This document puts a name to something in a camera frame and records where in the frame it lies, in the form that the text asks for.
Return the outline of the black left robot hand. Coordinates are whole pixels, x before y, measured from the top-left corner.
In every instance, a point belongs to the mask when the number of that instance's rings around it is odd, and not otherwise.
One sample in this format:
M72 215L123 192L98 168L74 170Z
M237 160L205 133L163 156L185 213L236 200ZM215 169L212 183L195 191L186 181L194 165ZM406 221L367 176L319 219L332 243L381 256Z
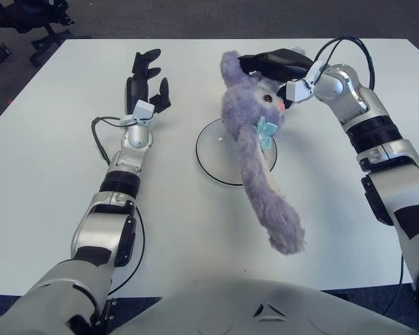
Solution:
M161 55L160 49L153 49L141 54L137 52L132 67L132 76L125 86L125 116L121 119L122 127L133 124L148 126L155 113L159 114L171 106L168 80L161 80L159 93L148 97L148 80L157 76L160 68L150 68L150 63Z

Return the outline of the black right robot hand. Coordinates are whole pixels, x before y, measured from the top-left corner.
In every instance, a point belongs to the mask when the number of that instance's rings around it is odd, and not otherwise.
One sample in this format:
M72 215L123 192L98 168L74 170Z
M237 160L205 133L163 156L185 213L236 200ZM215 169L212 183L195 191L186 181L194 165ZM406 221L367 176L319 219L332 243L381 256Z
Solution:
M263 77L278 82L277 95L285 107L310 99L326 60L312 61L295 50L278 49L255 55L238 57L241 69L247 73L259 72Z

